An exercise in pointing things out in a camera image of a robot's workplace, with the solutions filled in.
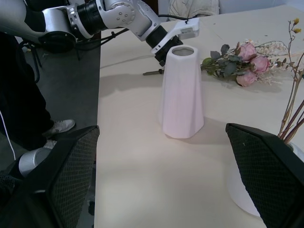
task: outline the white sneaker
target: white sneaker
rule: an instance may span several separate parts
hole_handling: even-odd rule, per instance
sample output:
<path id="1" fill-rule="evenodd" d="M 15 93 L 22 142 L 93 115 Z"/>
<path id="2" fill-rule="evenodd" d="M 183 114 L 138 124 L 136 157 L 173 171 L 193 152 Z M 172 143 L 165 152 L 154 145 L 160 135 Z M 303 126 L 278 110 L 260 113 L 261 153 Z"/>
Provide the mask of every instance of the white sneaker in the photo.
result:
<path id="1" fill-rule="evenodd" d="M 53 141 L 53 140 L 47 140 L 47 143 L 43 146 L 43 148 L 47 148 L 47 149 L 53 149 L 54 146 L 56 145 L 57 141 Z"/>
<path id="2" fill-rule="evenodd" d="M 59 134 L 62 132 L 67 132 L 71 130 L 75 126 L 74 120 L 63 120 L 63 121 L 54 121 L 54 125 L 51 129 L 44 132 L 42 135 L 44 137 L 51 137 L 55 134 Z"/>

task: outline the green leaf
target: green leaf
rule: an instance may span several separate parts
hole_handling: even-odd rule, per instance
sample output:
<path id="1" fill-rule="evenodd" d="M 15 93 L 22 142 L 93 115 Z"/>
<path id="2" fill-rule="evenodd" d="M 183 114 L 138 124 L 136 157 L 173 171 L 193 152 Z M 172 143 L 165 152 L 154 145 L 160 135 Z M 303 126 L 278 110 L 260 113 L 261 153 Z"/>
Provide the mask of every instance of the green leaf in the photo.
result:
<path id="1" fill-rule="evenodd" d="M 212 63 L 213 63 L 213 59 L 210 57 L 203 60 L 203 65 L 205 65 L 205 66 L 210 65 Z"/>
<path id="2" fill-rule="evenodd" d="M 232 62 L 242 62 L 242 58 L 239 57 L 239 56 L 231 55 L 231 56 L 228 56 L 228 58 L 229 58 Z"/>
<path id="3" fill-rule="evenodd" d="M 235 72 L 234 74 L 235 74 L 235 75 L 238 75 L 238 76 L 242 76 L 242 75 L 245 74 L 245 72 Z"/>
<path id="4" fill-rule="evenodd" d="M 225 67 L 225 76 L 232 75 L 237 70 L 237 64 L 236 63 L 229 63 Z"/>
<path id="5" fill-rule="evenodd" d="M 248 70 L 250 70 L 250 67 L 242 68 L 242 69 L 240 69 L 239 71 L 240 71 L 240 72 L 245 72 L 245 71 L 248 71 Z"/>
<path id="6" fill-rule="evenodd" d="M 215 71 L 215 75 L 216 75 L 217 77 L 220 77 L 217 71 Z"/>
<path id="7" fill-rule="evenodd" d="M 225 62 L 227 62 L 228 60 L 223 60 L 223 59 L 219 59 L 218 60 L 218 64 L 220 65 L 220 66 L 223 66 L 223 65 L 225 65 Z"/>
<path id="8" fill-rule="evenodd" d="M 222 55 L 225 55 L 229 51 L 229 49 L 230 49 L 230 46 L 228 44 L 224 44 L 222 46 L 222 48 L 220 49 L 220 51 L 221 51 Z"/>
<path id="9" fill-rule="evenodd" d="M 217 60 L 220 58 L 220 53 L 218 51 L 211 51 L 210 56 L 212 59 Z"/>

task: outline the yellow dried flower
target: yellow dried flower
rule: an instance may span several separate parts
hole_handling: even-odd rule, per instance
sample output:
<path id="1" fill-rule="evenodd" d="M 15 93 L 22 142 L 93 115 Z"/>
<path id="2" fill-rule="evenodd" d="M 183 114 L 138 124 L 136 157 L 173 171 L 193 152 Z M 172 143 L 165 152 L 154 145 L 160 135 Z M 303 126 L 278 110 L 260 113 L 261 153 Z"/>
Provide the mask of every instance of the yellow dried flower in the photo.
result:
<path id="1" fill-rule="evenodd" d="M 296 28 L 296 29 L 294 29 L 293 31 L 294 31 L 294 33 L 299 33 L 299 32 L 301 32 L 301 31 L 302 31 L 302 29 L 300 29 L 300 28 Z"/>
<path id="2" fill-rule="evenodd" d="M 299 19 L 299 18 L 294 19 L 294 25 L 299 24 L 299 21 L 300 21 L 300 19 Z"/>

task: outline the white flower vase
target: white flower vase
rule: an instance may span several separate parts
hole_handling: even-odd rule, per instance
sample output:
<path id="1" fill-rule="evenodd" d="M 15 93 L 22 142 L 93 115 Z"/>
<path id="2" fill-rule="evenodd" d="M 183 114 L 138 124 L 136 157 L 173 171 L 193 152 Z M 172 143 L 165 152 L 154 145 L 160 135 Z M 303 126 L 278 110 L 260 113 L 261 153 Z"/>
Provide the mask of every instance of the white flower vase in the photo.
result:
<path id="1" fill-rule="evenodd" d="M 304 152 L 297 147 L 294 143 L 289 143 L 295 155 L 304 162 Z M 238 165 L 235 159 L 233 159 L 229 173 L 227 177 L 227 188 L 232 200 L 244 211 L 251 215 L 260 217 L 249 193 L 246 191 L 245 185 L 242 182 L 241 175 L 239 173 Z"/>
<path id="2" fill-rule="evenodd" d="M 194 136 L 204 125 L 200 55 L 188 45 L 167 54 L 159 121 L 163 132 L 176 139 Z"/>

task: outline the table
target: table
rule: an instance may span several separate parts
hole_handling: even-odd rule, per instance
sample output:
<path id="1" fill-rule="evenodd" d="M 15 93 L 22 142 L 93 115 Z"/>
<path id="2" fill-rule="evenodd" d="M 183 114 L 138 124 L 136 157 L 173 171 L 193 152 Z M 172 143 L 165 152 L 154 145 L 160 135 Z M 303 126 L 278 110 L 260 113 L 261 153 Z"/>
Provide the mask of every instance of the table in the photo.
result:
<path id="1" fill-rule="evenodd" d="M 184 43 L 197 47 L 202 59 L 246 38 L 288 43 L 288 20 L 295 17 L 304 28 L 304 13 L 288 6 L 205 17 L 200 36 Z M 297 36 L 293 51 L 304 47 L 303 38 Z M 233 151 L 225 126 L 278 133 L 291 77 L 278 76 L 281 85 L 241 88 L 202 73 L 205 126 L 191 139 L 175 140 L 162 133 L 157 120 L 162 76 L 142 75 L 157 69 L 149 46 L 131 32 L 101 48 L 95 227 L 264 228 L 227 191 Z M 302 148 L 303 132 L 293 140 Z"/>

